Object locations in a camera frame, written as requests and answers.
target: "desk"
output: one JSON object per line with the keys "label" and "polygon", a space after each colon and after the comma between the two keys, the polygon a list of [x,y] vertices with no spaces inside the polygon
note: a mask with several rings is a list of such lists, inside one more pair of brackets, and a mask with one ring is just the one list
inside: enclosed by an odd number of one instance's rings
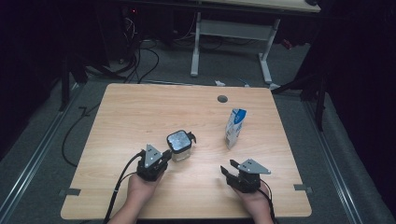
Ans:
{"label": "desk", "polygon": [[[228,97],[227,103],[218,101]],[[233,108],[247,110],[244,127],[232,149],[225,146],[225,126]],[[169,161],[168,169],[140,218],[249,217],[220,172],[229,160],[253,159],[272,171],[262,175],[272,189],[277,217],[307,217],[311,207],[301,185],[271,92],[264,88],[110,84],[98,110],[70,189],[65,219],[104,218],[112,191],[129,159],[146,144],[168,149],[166,136],[192,132],[197,143],[191,156]],[[129,172],[135,171],[134,161]],[[120,187],[113,215],[126,198],[127,181]]]}
{"label": "desk", "polygon": [[[302,12],[320,12],[320,8],[318,6],[309,6],[304,0],[203,0],[203,2],[222,3],[243,7],[266,7],[280,10],[286,9]],[[274,42],[279,23],[280,18],[276,18],[274,24],[272,24],[271,26],[228,21],[201,20],[201,13],[197,13],[197,20],[195,25],[195,45],[191,63],[191,76],[198,76],[200,58],[200,35],[219,35],[225,37],[246,38],[265,41],[266,45],[263,48],[262,53],[259,54],[259,60],[262,67],[264,82],[269,85],[272,84],[272,78],[268,68],[267,57],[270,48]]]}

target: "cable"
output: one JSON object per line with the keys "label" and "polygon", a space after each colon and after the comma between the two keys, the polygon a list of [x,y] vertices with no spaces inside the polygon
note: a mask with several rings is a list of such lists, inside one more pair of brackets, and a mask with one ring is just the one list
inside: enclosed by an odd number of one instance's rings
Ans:
{"label": "cable", "polygon": [[94,106],[93,108],[91,108],[88,112],[85,112],[85,111],[84,111],[84,112],[82,113],[81,117],[80,117],[79,119],[77,119],[77,120],[73,123],[73,125],[70,127],[70,129],[67,131],[66,135],[64,136],[64,141],[62,142],[62,156],[64,157],[64,160],[65,160],[69,165],[71,165],[71,166],[77,167],[76,164],[74,164],[73,162],[71,162],[69,159],[66,158],[66,155],[65,155],[65,153],[64,153],[64,145],[66,144],[67,137],[68,137],[69,134],[72,132],[72,130],[76,127],[76,125],[77,125],[83,118],[87,117],[87,116],[88,116],[96,107],[98,107],[99,105],[100,105],[100,103],[97,104],[97,105],[95,105],[95,106]]}
{"label": "cable", "polygon": [[194,27],[196,16],[197,16],[197,13],[195,12],[194,13],[194,17],[192,18],[192,22],[191,22],[191,26],[190,26],[189,31],[185,35],[183,35],[183,37],[178,38],[178,39],[174,39],[174,41],[184,40],[184,39],[191,38],[192,36],[195,36],[195,35],[190,35],[190,36],[187,36],[187,35],[189,35],[191,33],[192,27]]}
{"label": "cable", "polygon": [[137,75],[137,67],[139,66],[139,64],[140,64],[140,58],[141,58],[141,55],[140,55],[140,46],[139,46],[139,48],[138,48],[138,51],[137,51],[137,55],[139,56],[138,58],[137,58],[137,63],[136,63],[136,65],[134,66],[134,70],[127,76],[127,78],[125,78],[125,80],[124,80],[124,83],[127,83],[128,82],[128,79],[130,79],[129,80],[129,83],[131,83],[131,81],[133,80],[133,78],[134,78],[134,74],[136,74]]}
{"label": "cable", "polygon": [[128,163],[125,165],[119,180],[117,181],[116,187],[114,188],[113,191],[113,195],[111,196],[111,200],[110,200],[110,204],[108,205],[108,209],[107,209],[107,213],[106,213],[106,217],[104,220],[104,224],[107,224],[107,222],[110,220],[110,215],[111,215],[111,211],[113,210],[113,206],[114,206],[114,202],[116,201],[117,198],[117,194],[119,192],[120,189],[120,185],[123,179],[125,179],[126,176],[124,176],[126,170],[128,169],[129,165],[137,158],[142,156],[145,153],[144,150],[141,150],[139,153],[137,153],[136,155],[134,155],[129,161]]}
{"label": "cable", "polygon": [[269,196],[268,196],[264,191],[262,191],[261,189],[257,189],[257,191],[260,192],[260,193],[265,197],[265,199],[268,201],[268,204],[269,204],[269,206],[270,206],[270,216],[271,216],[271,219],[273,220],[274,224],[276,224],[276,223],[277,223],[277,220],[276,220],[276,218],[275,218],[274,205],[273,205],[273,202],[272,202],[272,191],[271,191],[271,188],[270,188],[270,186],[269,186],[267,183],[265,183],[265,181],[263,181],[262,179],[260,179],[260,181],[261,181],[262,183],[265,184],[265,187],[268,188]]}
{"label": "cable", "polygon": [[156,52],[154,52],[154,50],[151,50],[151,49],[146,49],[146,50],[151,51],[153,54],[155,54],[157,56],[157,62],[145,75],[143,75],[141,78],[138,79],[137,84],[140,84],[142,82],[142,79],[146,75],[148,75],[152,70],[154,70],[157,67],[158,63],[160,62],[160,56]]}

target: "power cord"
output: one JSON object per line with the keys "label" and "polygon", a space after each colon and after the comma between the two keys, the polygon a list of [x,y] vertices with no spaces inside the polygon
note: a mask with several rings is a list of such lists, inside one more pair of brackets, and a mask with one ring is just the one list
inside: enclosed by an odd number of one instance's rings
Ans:
{"label": "power cord", "polygon": [[69,134],[73,131],[73,129],[76,127],[76,125],[77,125],[82,119],[84,119],[85,117],[88,117],[88,116],[90,115],[90,113],[91,113],[94,109],[96,109],[99,105],[100,105],[100,103],[97,104],[97,105],[95,105],[94,107],[92,107],[90,110],[88,110],[88,112],[84,110],[84,112],[81,114],[81,117],[79,117],[79,119],[77,119],[77,120],[73,123],[73,125],[69,128],[69,130],[67,131],[66,135],[64,136],[64,141],[62,142],[62,156],[64,157],[64,160],[65,160],[69,165],[71,165],[71,166],[77,167],[77,165],[74,164],[73,162],[71,162],[69,159],[67,159],[67,157],[66,157],[66,155],[65,155],[65,145],[66,145],[67,138],[68,138]]}
{"label": "power cord", "polygon": [[269,196],[268,196],[264,191],[262,191],[261,189],[257,189],[257,191],[260,192],[260,193],[265,197],[265,199],[268,201],[268,204],[269,204],[269,206],[270,206],[270,216],[271,216],[271,219],[273,220],[274,224],[277,224],[277,220],[276,220],[276,218],[275,218],[275,212],[274,212],[274,205],[273,205],[273,202],[272,202],[272,191],[271,191],[271,188],[270,188],[270,186],[269,186],[265,181],[263,181],[262,179],[260,179],[260,181],[261,181],[262,183],[264,183],[265,186],[268,188]]}
{"label": "power cord", "polygon": [[140,84],[142,82],[143,78],[146,77],[150,72],[152,72],[152,70],[154,70],[157,67],[158,63],[160,62],[160,56],[154,50],[152,50],[152,49],[145,49],[145,50],[148,50],[148,51],[152,52],[155,56],[157,56],[157,62],[145,75],[143,75],[141,78],[138,79],[137,84]]}
{"label": "power cord", "polygon": [[122,180],[124,180],[124,179],[128,176],[128,175],[127,175],[127,176],[124,176],[126,170],[128,169],[129,165],[130,165],[137,157],[143,156],[144,153],[145,153],[145,151],[144,151],[144,150],[141,150],[139,153],[137,153],[136,155],[134,155],[134,156],[128,161],[128,163],[125,165],[125,167],[124,167],[124,169],[123,169],[123,171],[122,171],[122,173],[121,173],[121,175],[120,175],[120,178],[119,178],[119,180],[117,181],[116,187],[114,188],[113,195],[111,196],[110,204],[108,205],[106,217],[105,217],[105,220],[104,220],[104,222],[103,222],[104,224],[107,224],[107,222],[110,220],[111,211],[113,210],[114,202],[116,201],[117,194],[118,194],[118,192],[119,192],[119,189],[120,189],[120,185],[121,185],[121,183],[122,183]]}

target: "hole in table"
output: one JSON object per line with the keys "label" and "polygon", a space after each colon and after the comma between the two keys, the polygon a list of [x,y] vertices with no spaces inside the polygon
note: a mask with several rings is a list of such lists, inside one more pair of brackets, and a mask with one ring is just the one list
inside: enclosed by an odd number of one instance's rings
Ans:
{"label": "hole in table", "polygon": [[220,103],[226,103],[228,101],[228,98],[225,95],[220,95],[220,96],[218,96],[218,101]]}

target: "wrist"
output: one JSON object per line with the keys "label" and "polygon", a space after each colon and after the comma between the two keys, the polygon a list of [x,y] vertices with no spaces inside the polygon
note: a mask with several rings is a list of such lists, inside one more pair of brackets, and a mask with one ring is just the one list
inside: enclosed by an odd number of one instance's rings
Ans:
{"label": "wrist", "polygon": [[267,216],[266,214],[259,214],[253,217],[255,224],[274,224],[271,217]]}

